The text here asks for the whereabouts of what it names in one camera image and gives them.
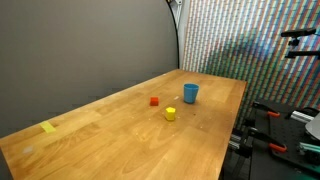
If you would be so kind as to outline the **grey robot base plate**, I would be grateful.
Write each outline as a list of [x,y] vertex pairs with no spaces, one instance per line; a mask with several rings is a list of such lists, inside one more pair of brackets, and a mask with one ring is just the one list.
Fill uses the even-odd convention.
[[305,125],[305,129],[312,137],[320,140],[320,113]]

